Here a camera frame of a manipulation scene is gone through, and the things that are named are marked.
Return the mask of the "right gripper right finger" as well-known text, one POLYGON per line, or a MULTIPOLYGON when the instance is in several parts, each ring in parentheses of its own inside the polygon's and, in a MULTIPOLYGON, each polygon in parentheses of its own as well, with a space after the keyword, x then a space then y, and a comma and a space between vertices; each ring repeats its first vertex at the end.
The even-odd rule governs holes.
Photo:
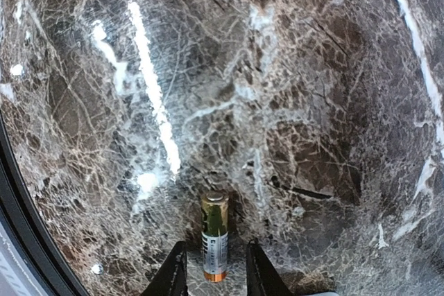
POLYGON ((248 296, 292 296, 260 244, 246 246, 246 283, 248 296))

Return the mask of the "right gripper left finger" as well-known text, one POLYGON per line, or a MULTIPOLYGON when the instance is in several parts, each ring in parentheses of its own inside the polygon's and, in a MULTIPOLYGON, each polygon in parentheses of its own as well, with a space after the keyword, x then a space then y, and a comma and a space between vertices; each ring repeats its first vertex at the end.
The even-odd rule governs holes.
POLYGON ((187 249, 178 241, 140 296, 188 296, 187 249))

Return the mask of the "gold AAA battery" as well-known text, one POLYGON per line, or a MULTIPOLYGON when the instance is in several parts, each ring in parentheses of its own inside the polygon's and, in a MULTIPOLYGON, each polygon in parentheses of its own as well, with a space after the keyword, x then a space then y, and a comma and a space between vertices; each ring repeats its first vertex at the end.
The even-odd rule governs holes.
POLYGON ((227 276, 228 207, 229 197, 222 192, 210 191, 201 200, 203 273, 213 283, 227 276))

